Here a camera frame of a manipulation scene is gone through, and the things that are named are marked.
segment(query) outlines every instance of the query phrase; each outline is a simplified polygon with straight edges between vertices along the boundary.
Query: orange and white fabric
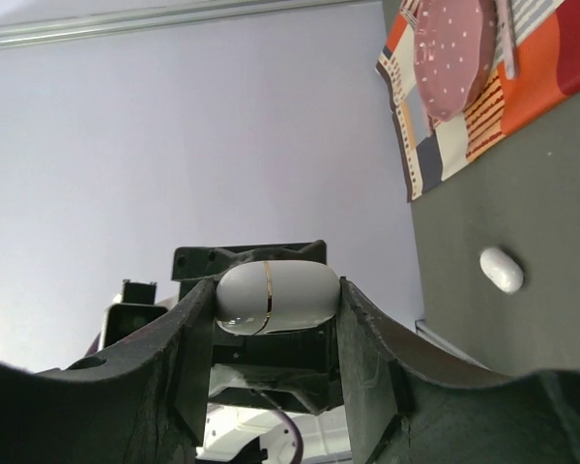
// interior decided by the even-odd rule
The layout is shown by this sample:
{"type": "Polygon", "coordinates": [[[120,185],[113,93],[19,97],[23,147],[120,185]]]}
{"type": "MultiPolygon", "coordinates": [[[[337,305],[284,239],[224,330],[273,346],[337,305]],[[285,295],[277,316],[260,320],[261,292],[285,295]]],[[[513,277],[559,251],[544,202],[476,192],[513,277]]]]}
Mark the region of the orange and white fabric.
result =
{"type": "Polygon", "coordinates": [[[389,87],[409,201],[580,91],[580,0],[511,0],[519,76],[506,79],[497,37],[482,94],[463,113],[437,122],[430,131],[413,67],[420,2],[402,2],[376,66],[389,87]]]}

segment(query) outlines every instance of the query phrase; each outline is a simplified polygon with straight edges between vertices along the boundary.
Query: gray panel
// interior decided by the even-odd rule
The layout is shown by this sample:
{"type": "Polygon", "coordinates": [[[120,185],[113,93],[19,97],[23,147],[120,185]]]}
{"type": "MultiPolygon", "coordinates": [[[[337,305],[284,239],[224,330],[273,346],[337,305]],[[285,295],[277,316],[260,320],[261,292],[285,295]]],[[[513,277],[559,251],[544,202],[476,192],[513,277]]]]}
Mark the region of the gray panel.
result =
{"type": "MultiPolygon", "coordinates": [[[[399,1],[384,1],[390,28],[399,1]]],[[[580,367],[580,94],[413,203],[429,327],[488,367],[580,367]],[[516,295],[479,269],[509,250],[516,295]]]]}

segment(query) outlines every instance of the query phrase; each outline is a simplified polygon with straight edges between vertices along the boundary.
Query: black mechanical part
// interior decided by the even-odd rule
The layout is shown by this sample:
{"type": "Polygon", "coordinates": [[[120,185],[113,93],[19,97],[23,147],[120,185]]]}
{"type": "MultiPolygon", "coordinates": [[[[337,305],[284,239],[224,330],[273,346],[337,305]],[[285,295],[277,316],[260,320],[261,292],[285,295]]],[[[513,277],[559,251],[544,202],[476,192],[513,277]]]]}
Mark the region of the black mechanical part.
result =
{"type": "Polygon", "coordinates": [[[156,283],[123,280],[122,301],[107,310],[103,346],[113,345],[167,312],[155,305],[156,283]]]}
{"type": "MultiPolygon", "coordinates": [[[[266,461],[268,458],[269,454],[265,449],[261,449],[260,439],[256,438],[247,443],[241,449],[241,452],[234,456],[234,459],[226,462],[230,464],[262,464],[262,461],[266,461]]],[[[205,459],[196,459],[195,462],[200,464],[220,464],[219,461],[207,461],[205,459]]]]}
{"type": "Polygon", "coordinates": [[[580,463],[580,371],[496,374],[411,333],[352,282],[341,287],[354,463],[580,463]]]}
{"type": "MultiPolygon", "coordinates": [[[[301,244],[177,248],[172,279],[180,296],[202,278],[219,281],[241,264],[264,260],[327,263],[323,241],[301,244]]],[[[239,336],[215,331],[210,401],[271,409],[264,391],[285,411],[320,414],[343,402],[335,321],[298,333],[239,336]]]]}
{"type": "Polygon", "coordinates": [[[224,338],[217,280],[200,278],[174,309],[67,370],[0,364],[0,464],[193,463],[210,392],[317,413],[341,402],[331,393],[339,370],[356,464],[580,464],[580,371],[511,379],[467,364],[345,278],[325,330],[224,338]],[[283,355],[295,349],[305,359],[283,355]]]}
{"type": "Polygon", "coordinates": [[[206,419],[214,295],[210,279],[200,282],[161,318],[66,370],[0,364],[0,464],[192,462],[206,419]]]}

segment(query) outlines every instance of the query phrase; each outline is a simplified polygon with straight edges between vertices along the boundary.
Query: white egg-shaped object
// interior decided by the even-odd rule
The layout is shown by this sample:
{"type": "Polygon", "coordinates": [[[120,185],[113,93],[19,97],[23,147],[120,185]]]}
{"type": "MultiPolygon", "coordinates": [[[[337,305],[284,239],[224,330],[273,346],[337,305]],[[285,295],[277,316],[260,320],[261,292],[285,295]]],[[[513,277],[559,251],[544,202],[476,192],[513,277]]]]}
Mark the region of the white egg-shaped object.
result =
{"type": "Polygon", "coordinates": [[[298,331],[335,316],[339,278],[311,261],[256,261],[228,271],[217,286],[217,323],[231,334],[298,331]]]}
{"type": "Polygon", "coordinates": [[[481,270],[505,293],[517,292],[524,283],[522,268],[500,248],[485,249],[479,258],[481,270]]]}

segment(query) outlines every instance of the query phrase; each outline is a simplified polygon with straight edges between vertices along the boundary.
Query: pink polka-dot object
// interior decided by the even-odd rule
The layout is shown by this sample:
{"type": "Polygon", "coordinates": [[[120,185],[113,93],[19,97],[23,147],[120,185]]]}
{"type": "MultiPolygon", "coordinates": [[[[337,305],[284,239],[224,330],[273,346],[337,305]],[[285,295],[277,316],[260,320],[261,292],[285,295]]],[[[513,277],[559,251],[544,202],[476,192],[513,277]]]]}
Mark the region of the pink polka-dot object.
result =
{"type": "Polygon", "coordinates": [[[494,0],[422,0],[415,77],[429,116],[448,121],[478,98],[495,46],[494,0]]]}

